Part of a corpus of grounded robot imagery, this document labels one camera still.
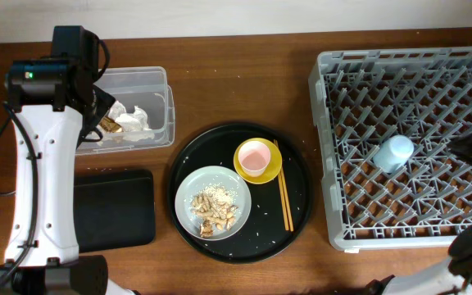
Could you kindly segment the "blue cup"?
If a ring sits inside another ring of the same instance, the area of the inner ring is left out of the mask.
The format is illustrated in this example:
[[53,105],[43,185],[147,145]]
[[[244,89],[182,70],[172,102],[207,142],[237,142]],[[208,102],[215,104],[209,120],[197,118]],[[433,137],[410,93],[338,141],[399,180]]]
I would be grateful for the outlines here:
[[402,167],[414,152],[413,142],[406,136],[395,135],[382,143],[373,157],[373,163],[385,173],[393,173]]

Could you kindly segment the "pink cup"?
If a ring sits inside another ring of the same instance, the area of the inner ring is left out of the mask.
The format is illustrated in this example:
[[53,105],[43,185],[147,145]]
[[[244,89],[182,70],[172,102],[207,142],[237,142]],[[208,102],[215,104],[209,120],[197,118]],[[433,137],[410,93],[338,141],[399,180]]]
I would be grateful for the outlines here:
[[270,159],[270,149],[265,143],[257,140],[244,143],[238,151],[238,162],[243,171],[251,177],[262,175]]

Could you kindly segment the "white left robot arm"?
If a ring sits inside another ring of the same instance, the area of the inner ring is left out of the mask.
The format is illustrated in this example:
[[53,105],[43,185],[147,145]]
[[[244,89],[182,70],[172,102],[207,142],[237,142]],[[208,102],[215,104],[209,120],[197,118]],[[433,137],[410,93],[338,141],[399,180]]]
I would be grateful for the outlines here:
[[97,82],[106,44],[81,26],[58,26],[51,52],[7,72],[7,123],[16,134],[15,209],[0,265],[0,294],[122,294],[104,256],[81,256],[75,234],[75,152],[114,98]]

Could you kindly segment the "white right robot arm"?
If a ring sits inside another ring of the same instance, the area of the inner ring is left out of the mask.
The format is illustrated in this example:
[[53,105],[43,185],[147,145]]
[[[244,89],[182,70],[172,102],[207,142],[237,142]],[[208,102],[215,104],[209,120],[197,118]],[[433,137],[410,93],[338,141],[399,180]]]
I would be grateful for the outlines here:
[[361,294],[472,294],[472,225],[448,249],[449,257],[414,275],[369,282]]

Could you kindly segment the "gold snack wrapper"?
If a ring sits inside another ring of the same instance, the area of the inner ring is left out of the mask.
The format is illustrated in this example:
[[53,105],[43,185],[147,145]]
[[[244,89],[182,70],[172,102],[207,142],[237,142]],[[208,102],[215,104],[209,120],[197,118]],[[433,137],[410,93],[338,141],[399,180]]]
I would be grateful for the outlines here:
[[107,133],[122,133],[123,128],[108,116],[104,116],[98,124]]

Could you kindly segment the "yellow bowl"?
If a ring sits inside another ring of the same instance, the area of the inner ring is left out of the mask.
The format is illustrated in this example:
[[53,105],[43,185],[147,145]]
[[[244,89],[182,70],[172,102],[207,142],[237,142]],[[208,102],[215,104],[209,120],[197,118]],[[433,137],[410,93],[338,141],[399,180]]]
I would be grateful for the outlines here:
[[[258,177],[251,177],[251,176],[247,175],[243,171],[242,167],[240,166],[240,164],[238,162],[238,151],[239,151],[239,149],[242,147],[242,145],[244,143],[246,143],[248,141],[252,141],[252,140],[257,140],[257,141],[265,143],[267,145],[267,147],[270,149],[270,154],[271,154],[271,159],[270,159],[269,165],[265,169],[265,172],[262,175],[258,176]],[[236,149],[235,154],[234,154],[234,168],[237,171],[237,173],[242,178],[244,178],[248,183],[250,183],[250,184],[265,184],[265,183],[268,183],[271,180],[273,180],[278,175],[279,168],[280,168],[280,164],[279,164],[280,156],[281,156],[281,153],[280,153],[279,148],[274,143],[272,143],[271,141],[269,141],[267,139],[264,139],[264,138],[250,138],[250,139],[244,141],[243,143],[241,143],[238,146],[238,148]]]

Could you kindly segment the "white tissue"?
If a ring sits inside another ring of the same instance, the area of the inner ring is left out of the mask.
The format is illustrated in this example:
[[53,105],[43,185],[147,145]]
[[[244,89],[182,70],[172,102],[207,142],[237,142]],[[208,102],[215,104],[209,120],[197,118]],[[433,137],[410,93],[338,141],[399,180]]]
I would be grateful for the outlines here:
[[127,112],[126,107],[116,101],[105,115],[113,119],[122,128],[122,133],[107,133],[99,125],[98,131],[102,133],[102,141],[138,142],[145,139],[154,139],[155,133],[148,124],[148,114],[142,108],[135,106],[133,112]]

